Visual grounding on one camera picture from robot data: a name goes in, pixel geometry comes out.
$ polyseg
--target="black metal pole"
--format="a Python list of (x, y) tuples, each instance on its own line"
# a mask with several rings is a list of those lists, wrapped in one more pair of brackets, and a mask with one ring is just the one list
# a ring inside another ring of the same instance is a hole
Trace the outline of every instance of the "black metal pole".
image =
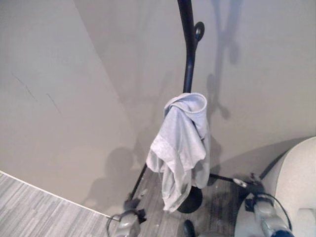
[(198, 22), (194, 26), (191, 0), (178, 0), (184, 39), (186, 42), (187, 61), (184, 75), (183, 92), (191, 92), (194, 62), (198, 42), (204, 34), (204, 24)]
[[(203, 37), (204, 24), (202, 22), (198, 22), (194, 26), (191, 0), (178, 0), (178, 5), (187, 50), (187, 61), (184, 75), (183, 92), (190, 93), (192, 88), (196, 48), (198, 42)], [(203, 196), (201, 189), (192, 186), (189, 196), (179, 206), (178, 211), (182, 213), (191, 213), (196, 211), (202, 203), (202, 198)]]

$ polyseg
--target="gray hoodie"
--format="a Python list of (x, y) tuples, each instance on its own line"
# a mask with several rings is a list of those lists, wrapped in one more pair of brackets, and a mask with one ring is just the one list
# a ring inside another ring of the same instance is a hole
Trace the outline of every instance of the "gray hoodie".
[(146, 160), (148, 168), (163, 173), (164, 210), (175, 211), (191, 186), (204, 188), (210, 170), (210, 133), (206, 98), (183, 93), (164, 107), (164, 120)]

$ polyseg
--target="wall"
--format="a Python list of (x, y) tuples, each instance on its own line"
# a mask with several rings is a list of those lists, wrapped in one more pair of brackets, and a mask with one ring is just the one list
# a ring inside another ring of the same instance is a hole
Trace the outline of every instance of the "wall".
[[(315, 1), (195, 0), (193, 11), (212, 171), (261, 172), (316, 134)], [(2, 1), (0, 32), (0, 169), (115, 212), (182, 91), (177, 2)]]
[[(192, 2), (195, 22), (205, 23), (193, 91), (209, 99), (212, 172), (260, 173), (316, 134), (315, 1)], [(139, 144), (148, 150), (164, 104), (183, 86), (177, 2), (75, 4)]]
[(0, 3), (0, 170), (104, 213), (143, 160), (72, 1)]

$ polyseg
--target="cable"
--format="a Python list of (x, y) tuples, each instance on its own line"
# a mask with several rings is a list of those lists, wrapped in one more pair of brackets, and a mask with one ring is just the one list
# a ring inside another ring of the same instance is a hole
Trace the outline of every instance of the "cable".
[(279, 202), (279, 200), (278, 199), (276, 199), (273, 195), (271, 195), (271, 194), (267, 194), (267, 193), (260, 193), (259, 195), (267, 195), (267, 196), (269, 196), (269, 197), (271, 197), (271, 198), (273, 198), (279, 205), (280, 205), (280, 207), (281, 207), (281, 209), (282, 209), (282, 211), (284, 212), (284, 214), (285, 214), (285, 216), (286, 216), (286, 218), (287, 218), (287, 222), (288, 222), (288, 227), (289, 227), (289, 229), (292, 231), (292, 223), (291, 223), (291, 221), (290, 221), (290, 218), (288, 217), (288, 215), (287, 215), (287, 213), (286, 213), (286, 211), (285, 211), (285, 209), (284, 209), (284, 207), (282, 206), (282, 204)]
[(108, 221), (107, 221), (107, 224), (106, 224), (106, 232), (107, 232), (107, 236), (108, 237), (110, 237), (110, 233), (109, 233), (109, 227), (110, 227), (110, 223), (111, 223), (111, 221), (114, 219), (114, 217), (119, 217), (119, 219), (120, 219), (120, 215), (119, 214), (115, 214), (115, 215), (113, 215), (113, 216), (111, 216), (109, 219), (108, 219)]
[(136, 216), (139, 215), (138, 211), (135, 210), (135, 209), (131, 209), (131, 210), (127, 210), (125, 212), (123, 212), (122, 214), (115, 214), (113, 216), (111, 216), (108, 221), (107, 221), (107, 224), (106, 224), (106, 232), (107, 232), (107, 236), (110, 237), (110, 233), (109, 233), (109, 227), (110, 227), (110, 223), (111, 221), (114, 219), (114, 217), (118, 217), (118, 221), (120, 222), (121, 219), (125, 216), (125, 215), (128, 215), (129, 213), (133, 213), (135, 214)]

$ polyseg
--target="chair wheel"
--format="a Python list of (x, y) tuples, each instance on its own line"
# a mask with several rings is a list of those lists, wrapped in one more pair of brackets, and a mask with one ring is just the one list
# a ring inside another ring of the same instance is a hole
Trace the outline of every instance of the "chair wheel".
[(186, 237), (196, 237), (192, 221), (186, 220), (184, 222), (184, 234)]

